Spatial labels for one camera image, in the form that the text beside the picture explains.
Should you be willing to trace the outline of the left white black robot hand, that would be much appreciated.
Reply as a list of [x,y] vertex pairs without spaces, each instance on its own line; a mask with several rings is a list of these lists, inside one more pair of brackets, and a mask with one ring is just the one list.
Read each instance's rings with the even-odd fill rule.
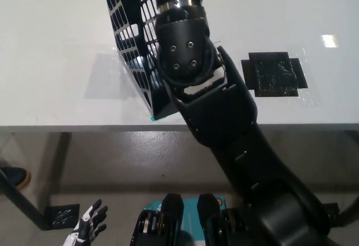
[[81,216],[72,232],[65,239],[63,246],[90,246],[107,225],[103,221],[107,217],[108,206],[102,207],[98,199]]

